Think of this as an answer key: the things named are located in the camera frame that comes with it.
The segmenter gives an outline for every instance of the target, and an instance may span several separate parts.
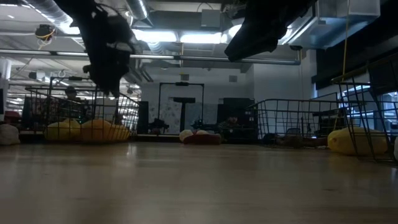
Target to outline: floor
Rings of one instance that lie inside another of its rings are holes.
[[[397,223],[398,170],[326,150],[0,147],[1,223]]]

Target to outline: red cushion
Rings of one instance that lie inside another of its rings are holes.
[[[221,136],[219,134],[194,134],[188,136],[183,141],[184,144],[200,144],[200,145],[219,145],[221,144]]]

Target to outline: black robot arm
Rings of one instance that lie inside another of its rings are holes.
[[[90,73],[90,78],[106,95],[112,93],[118,97],[120,79],[129,72],[130,54],[135,54],[131,42],[135,37],[127,20],[94,0],[54,1],[79,27],[91,63],[83,71]],[[115,46],[121,43],[131,49],[117,49]]]

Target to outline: air vent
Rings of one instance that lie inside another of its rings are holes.
[[[189,74],[181,74],[181,81],[189,81]]]
[[[229,76],[229,82],[238,82],[238,76],[230,75]]]

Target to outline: metal wire basket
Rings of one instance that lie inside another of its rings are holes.
[[[359,83],[354,77],[334,82],[340,88],[340,107],[349,108],[344,118],[349,124],[356,155],[361,160],[398,166],[398,151],[394,155],[398,136],[398,86]],[[387,144],[376,144],[380,140]]]
[[[50,79],[49,87],[26,90],[22,125],[51,141],[121,141],[136,134],[139,103],[120,93],[119,98],[104,96],[97,87],[74,86],[76,98],[60,93],[71,86],[56,86],[64,78]],[[75,81],[85,78],[72,78]]]
[[[316,147],[317,140],[312,139],[326,141],[335,128],[346,127],[345,119],[339,116],[344,108],[339,108],[339,104],[336,100],[269,99],[248,110],[258,118],[257,133],[263,144],[276,146],[279,138],[294,136],[300,138],[300,143],[285,146]]]

